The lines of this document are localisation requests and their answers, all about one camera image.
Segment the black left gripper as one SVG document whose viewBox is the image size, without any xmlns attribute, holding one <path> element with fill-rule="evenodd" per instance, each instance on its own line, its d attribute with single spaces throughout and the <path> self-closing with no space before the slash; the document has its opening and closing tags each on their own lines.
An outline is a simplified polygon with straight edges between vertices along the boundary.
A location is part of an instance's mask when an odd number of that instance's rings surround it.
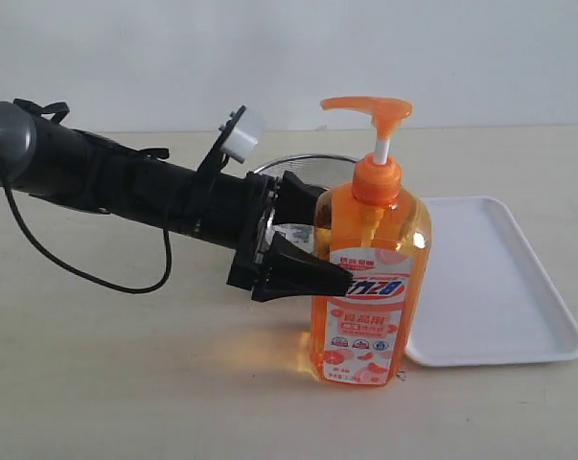
<svg viewBox="0 0 578 460">
<path fill-rule="evenodd" d="M 264 233 L 273 206 L 276 225 L 313 225 L 317 200 L 326 191 L 289 171 L 279 189 L 278 182 L 254 172 L 243 178 L 190 172 L 187 235 L 234 250 L 226 284 L 250 291 L 253 301 L 344 296 L 353 282 L 350 271 L 307 253 L 280 233 L 267 250 Z"/>
</svg>

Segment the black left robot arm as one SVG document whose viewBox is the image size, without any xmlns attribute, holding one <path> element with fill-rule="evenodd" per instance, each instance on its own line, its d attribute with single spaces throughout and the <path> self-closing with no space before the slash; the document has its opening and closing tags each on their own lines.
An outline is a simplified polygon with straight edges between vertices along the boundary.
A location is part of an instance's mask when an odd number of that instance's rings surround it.
<svg viewBox="0 0 578 460">
<path fill-rule="evenodd" d="M 67 127 L 68 113 L 64 102 L 0 101 L 0 188 L 6 197 L 21 192 L 231 249 L 227 282 L 257 302 L 341 296 L 349 289 L 349 271 L 277 231 L 280 224 L 312 224 L 320 188 L 292 172 L 225 172 L 228 162 L 243 162 L 264 133 L 251 110 L 231 113 L 195 170 L 172 164 L 165 148 L 133 149 Z"/>
</svg>

